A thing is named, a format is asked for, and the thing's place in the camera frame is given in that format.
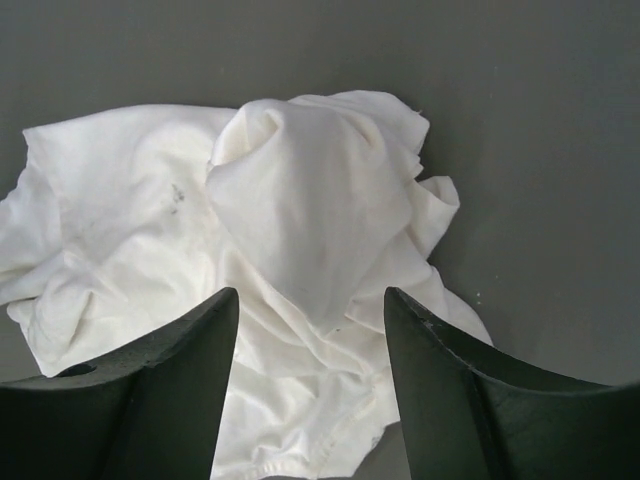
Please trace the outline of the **white t shirt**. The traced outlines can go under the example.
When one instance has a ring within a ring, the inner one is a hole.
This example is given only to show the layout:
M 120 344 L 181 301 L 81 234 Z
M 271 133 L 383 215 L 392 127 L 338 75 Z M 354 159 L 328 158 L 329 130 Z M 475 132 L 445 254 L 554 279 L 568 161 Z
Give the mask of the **white t shirt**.
M 211 475 L 353 475 L 398 421 L 384 294 L 488 341 L 428 259 L 460 206 L 429 121 L 375 91 L 143 105 L 24 131 L 1 302 L 47 376 L 240 298 Z

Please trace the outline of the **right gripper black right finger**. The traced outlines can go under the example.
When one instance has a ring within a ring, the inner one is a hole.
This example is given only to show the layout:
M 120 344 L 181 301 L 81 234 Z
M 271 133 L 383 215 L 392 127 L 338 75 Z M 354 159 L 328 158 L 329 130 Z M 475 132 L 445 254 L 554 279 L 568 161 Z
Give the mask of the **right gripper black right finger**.
M 384 322 L 415 479 L 635 479 L 639 387 L 605 386 L 516 359 L 402 290 Z

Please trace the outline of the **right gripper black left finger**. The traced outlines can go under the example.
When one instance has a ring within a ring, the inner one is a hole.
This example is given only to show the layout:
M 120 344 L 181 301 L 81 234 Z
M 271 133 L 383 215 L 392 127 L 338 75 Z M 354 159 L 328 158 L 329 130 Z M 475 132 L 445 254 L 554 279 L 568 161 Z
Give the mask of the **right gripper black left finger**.
M 2 478 L 209 478 L 238 323 L 224 288 L 55 377 L 2 383 Z

